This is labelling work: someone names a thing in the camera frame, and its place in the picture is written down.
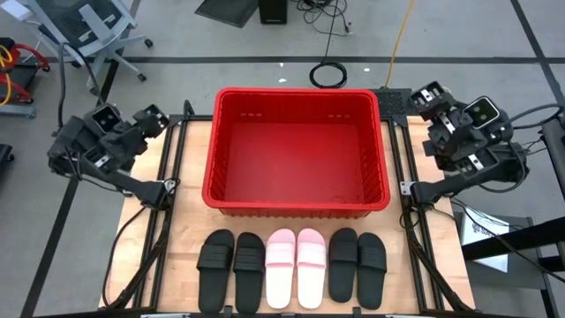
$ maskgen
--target slide sandal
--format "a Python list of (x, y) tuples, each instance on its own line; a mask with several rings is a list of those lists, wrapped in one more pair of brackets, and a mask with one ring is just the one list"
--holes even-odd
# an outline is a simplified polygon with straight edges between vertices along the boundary
[(298, 303), (306, 309), (321, 305), (326, 279), (326, 241), (316, 230), (298, 234)]
[(255, 314), (261, 302), (263, 274), (265, 273), (265, 245), (252, 233), (241, 233), (237, 238), (236, 309), (240, 314)]
[(378, 309), (387, 273), (387, 250), (379, 237), (363, 233), (358, 240), (357, 298), (366, 309)]
[(289, 229), (280, 229), (267, 241), (265, 255), (265, 288), (267, 303), (273, 309), (283, 309), (290, 303), (296, 238)]
[(230, 277), (234, 239), (229, 230), (217, 230), (206, 238), (196, 268), (200, 272), (198, 308), (205, 314), (223, 309)]
[(350, 228), (338, 230), (329, 240), (329, 297), (344, 303), (351, 299), (357, 270), (357, 233)]

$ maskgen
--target red plastic bin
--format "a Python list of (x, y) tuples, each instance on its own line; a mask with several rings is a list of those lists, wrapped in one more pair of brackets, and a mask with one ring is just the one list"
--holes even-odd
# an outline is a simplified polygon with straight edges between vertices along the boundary
[(228, 216), (357, 218), (384, 209), (390, 191), (375, 95), (224, 88), (202, 197)]

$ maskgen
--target coiled black cable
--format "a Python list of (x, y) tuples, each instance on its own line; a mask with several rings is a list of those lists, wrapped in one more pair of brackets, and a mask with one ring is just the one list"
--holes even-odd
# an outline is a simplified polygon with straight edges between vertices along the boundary
[[(314, 66), (314, 68), (312, 68), (312, 70), (310, 71), (310, 82), (317, 88), (341, 88), (345, 86), (345, 83), (347, 83), (347, 69), (345, 69), (345, 66), (343, 66), (343, 64), (338, 62), (326, 62), (326, 59), (328, 58), (329, 43), (332, 40), (332, 31), (334, 30), (334, 22), (335, 22), (335, 15), (337, 14), (338, 2), (339, 0), (335, 0), (334, 15), (332, 17), (332, 25), (329, 28), (328, 45), (326, 45), (326, 53), (324, 54), (324, 58), (321, 60), (321, 62), (318, 65)], [(324, 66), (331, 66), (339, 70), (342, 73), (342, 80), (335, 83), (334, 85), (321, 85), (319, 82), (317, 82), (316, 79), (314, 78), (314, 74), (316, 73), (316, 71), (318, 71), (318, 69)]]

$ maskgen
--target office chair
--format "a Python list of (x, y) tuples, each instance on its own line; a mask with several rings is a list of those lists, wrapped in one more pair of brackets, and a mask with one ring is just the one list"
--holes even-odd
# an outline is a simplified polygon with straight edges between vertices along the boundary
[[(40, 41), (55, 56), (58, 44), (68, 42), (85, 57), (95, 54), (92, 64), (94, 76), (98, 75), (108, 58), (133, 70), (139, 80), (147, 79), (137, 67), (116, 53), (135, 42), (144, 41), (148, 48), (153, 46), (145, 35), (122, 38), (126, 29), (133, 29), (138, 24), (121, 0), (27, 0), (27, 5), (41, 22), (38, 29), (45, 36), (40, 36)], [(72, 49), (67, 49), (66, 53), (65, 62), (72, 61), (75, 67), (84, 66), (85, 61)], [(100, 93), (95, 91), (90, 77), (87, 87), (94, 95)]]

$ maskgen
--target floor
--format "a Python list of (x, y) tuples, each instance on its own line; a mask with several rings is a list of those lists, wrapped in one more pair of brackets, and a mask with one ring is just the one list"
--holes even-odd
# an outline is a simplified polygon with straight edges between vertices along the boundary
[[(124, 67), (99, 77), (112, 81), (108, 101), (129, 117), (151, 103), (180, 113), (184, 99), (198, 113), (212, 111), (223, 87), (311, 87), (309, 70), (321, 59), (327, 36), (305, 24), (289, 8), (286, 26), (263, 26), (255, 12), (243, 29), (193, 12), (200, 0), (125, 1), (139, 27), (155, 43), (127, 48), (124, 56), (148, 77), (140, 83)], [(350, 1), (346, 18), (353, 34), (332, 39), (329, 55), (347, 67), (346, 87), (384, 85), (388, 60), (409, 0)], [(419, 88), (438, 80), (460, 101), (490, 96), (510, 115), (550, 102), (565, 103), (565, 11), (562, 0), (417, 1), (398, 51), (390, 87)], [(328, 29), (328, 18), (317, 22)], [(342, 24), (336, 22), (337, 32)], [(25, 28), (0, 11), (0, 36), (34, 45)], [(41, 52), (49, 56), (44, 48)], [(0, 143), (14, 146), (17, 160), (0, 181), (0, 312), (19, 315), (61, 203), (66, 180), (49, 171), (45, 156), (56, 129), (59, 89), (57, 64), (35, 82), (37, 118), (0, 117)], [(85, 70), (66, 67), (64, 117), (82, 115), (95, 99), (85, 88)], [(320, 70), (322, 84), (339, 80), (334, 70)], [(536, 116), (528, 118), (533, 121)], [(515, 139), (535, 140), (536, 131)], [(485, 212), (531, 216), (535, 223), (563, 216), (564, 203), (545, 152), (528, 158), (530, 176), (512, 193), (493, 195), (480, 189), (461, 198)], [(56, 250), (35, 314), (94, 310), (123, 199), (81, 184)], [(544, 254), (554, 254), (552, 247)], [(552, 284), (556, 299), (565, 288)], [(473, 285), (478, 308), (493, 314), (545, 316), (538, 292)], [(565, 314), (565, 303), (561, 301)]]

